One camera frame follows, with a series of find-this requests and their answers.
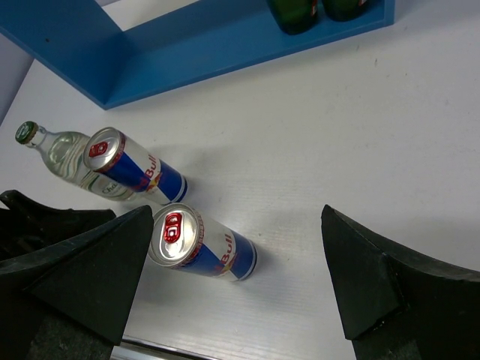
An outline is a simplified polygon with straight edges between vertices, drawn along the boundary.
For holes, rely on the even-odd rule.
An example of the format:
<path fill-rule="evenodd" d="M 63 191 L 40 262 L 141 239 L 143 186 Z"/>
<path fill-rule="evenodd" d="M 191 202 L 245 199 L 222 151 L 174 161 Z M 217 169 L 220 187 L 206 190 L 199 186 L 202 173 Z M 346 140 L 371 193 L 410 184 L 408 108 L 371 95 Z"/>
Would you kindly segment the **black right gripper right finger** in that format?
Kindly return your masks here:
<path fill-rule="evenodd" d="M 329 205 L 322 242 L 357 359 L 478 359 L 479 272 L 383 237 Z"/>

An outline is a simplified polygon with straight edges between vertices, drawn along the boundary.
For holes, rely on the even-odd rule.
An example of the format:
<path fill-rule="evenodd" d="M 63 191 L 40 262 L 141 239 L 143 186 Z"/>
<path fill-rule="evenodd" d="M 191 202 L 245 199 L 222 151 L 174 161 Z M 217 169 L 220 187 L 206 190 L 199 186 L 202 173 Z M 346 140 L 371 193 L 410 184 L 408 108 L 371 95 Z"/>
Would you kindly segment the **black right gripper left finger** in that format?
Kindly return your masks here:
<path fill-rule="evenodd" d="M 109 359 L 122 341 L 153 230 L 143 205 L 1 260 L 2 359 Z"/>

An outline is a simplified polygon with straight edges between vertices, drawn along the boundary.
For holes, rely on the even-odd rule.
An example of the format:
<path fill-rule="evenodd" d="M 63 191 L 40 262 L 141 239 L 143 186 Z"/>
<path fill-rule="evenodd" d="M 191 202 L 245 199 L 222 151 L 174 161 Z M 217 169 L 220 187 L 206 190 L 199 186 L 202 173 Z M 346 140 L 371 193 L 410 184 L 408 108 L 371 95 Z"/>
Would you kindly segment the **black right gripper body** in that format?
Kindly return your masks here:
<path fill-rule="evenodd" d="M 78 236 L 116 217 L 110 209 L 51 208 L 18 190 L 1 194 L 1 260 L 29 254 Z"/>

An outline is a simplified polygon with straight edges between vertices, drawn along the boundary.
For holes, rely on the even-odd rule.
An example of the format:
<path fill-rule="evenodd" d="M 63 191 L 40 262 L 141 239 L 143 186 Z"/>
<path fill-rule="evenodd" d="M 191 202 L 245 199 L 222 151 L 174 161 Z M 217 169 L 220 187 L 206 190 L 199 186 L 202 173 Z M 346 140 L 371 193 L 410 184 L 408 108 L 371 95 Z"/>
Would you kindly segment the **clear water bottle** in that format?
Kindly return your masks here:
<path fill-rule="evenodd" d="M 37 150 L 47 169 L 65 182 L 107 200 L 135 200 L 132 190 L 84 164 L 83 152 L 89 139 L 76 131 L 52 133 L 33 121 L 21 124 L 15 134 L 18 143 Z"/>

